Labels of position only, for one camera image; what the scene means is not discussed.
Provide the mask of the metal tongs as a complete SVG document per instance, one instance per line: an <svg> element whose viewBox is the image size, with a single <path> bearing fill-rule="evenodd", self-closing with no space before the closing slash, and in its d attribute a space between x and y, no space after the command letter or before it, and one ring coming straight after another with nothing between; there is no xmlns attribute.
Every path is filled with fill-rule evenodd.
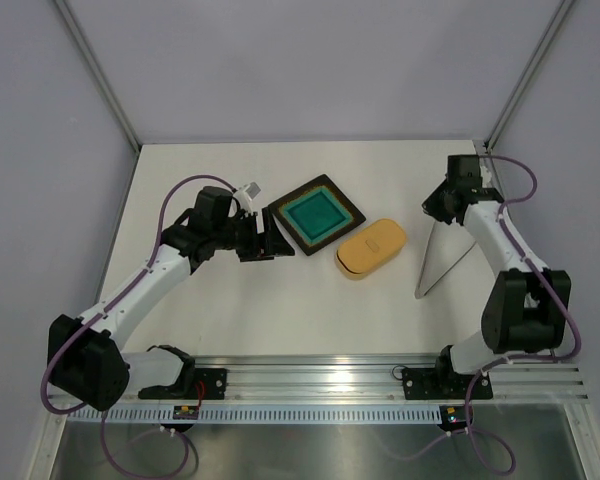
<svg viewBox="0 0 600 480"><path fill-rule="evenodd" d="M434 221L422 257L415 298L424 298L475 245L473 237L462 226Z"/></svg>

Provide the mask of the orange lunch box lid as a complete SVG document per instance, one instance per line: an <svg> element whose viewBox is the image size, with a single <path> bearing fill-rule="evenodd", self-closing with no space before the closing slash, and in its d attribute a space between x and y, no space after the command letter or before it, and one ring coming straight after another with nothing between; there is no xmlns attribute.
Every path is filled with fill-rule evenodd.
<svg viewBox="0 0 600 480"><path fill-rule="evenodd" d="M358 256L364 253L376 257L388 256L401 251L407 240L405 230L397 222L383 218L344 241L336 252L340 251L342 254Z"/></svg>

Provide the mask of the orange lunch box base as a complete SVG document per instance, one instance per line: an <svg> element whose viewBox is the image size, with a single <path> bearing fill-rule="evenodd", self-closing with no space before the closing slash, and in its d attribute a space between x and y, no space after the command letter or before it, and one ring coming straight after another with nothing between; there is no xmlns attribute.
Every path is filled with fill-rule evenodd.
<svg viewBox="0 0 600 480"><path fill-rule="evenodd" d="M376 257L366 253L358 256L342 254L340 251L337 251L335 254L335 264L346 278L350 280L362 280L393 261L400 254L401 251L397 251L388 256Z"/></svg>

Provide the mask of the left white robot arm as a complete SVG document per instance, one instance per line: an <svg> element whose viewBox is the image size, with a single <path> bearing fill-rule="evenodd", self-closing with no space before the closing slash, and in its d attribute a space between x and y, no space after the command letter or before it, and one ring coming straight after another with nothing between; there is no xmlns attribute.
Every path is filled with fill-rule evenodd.
<svg viewBox="0 0 600 480"><path fill-rule="evenodd" d="M199 398L195 360L182 350L158 345L136 356L121 350L153 308L216 251L229 250L242 262L294 255L268 210L235 215L188 208L160 232L147 261L110 297L72 318L61 315L49 328L47 367L40 396L47 410L48 387L78 399L81 407L110 409L133 382L142 399Z"/></svg>

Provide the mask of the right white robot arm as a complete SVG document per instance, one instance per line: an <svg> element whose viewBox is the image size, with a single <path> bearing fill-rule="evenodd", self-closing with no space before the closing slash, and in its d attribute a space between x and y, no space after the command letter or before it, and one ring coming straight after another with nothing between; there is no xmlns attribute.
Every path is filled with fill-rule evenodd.
<svg viewBox="0 0 600 480"><path fill-rule="evenodd" d="M445 180L422 207L438 222L464 227L495 277L479 331L441 354L448 363L434 371L436 389L456 396L468 386L469 374L519 359L549 360L549 352L563 343L568 274L550 269L532 251L494 188Z"/></svg>

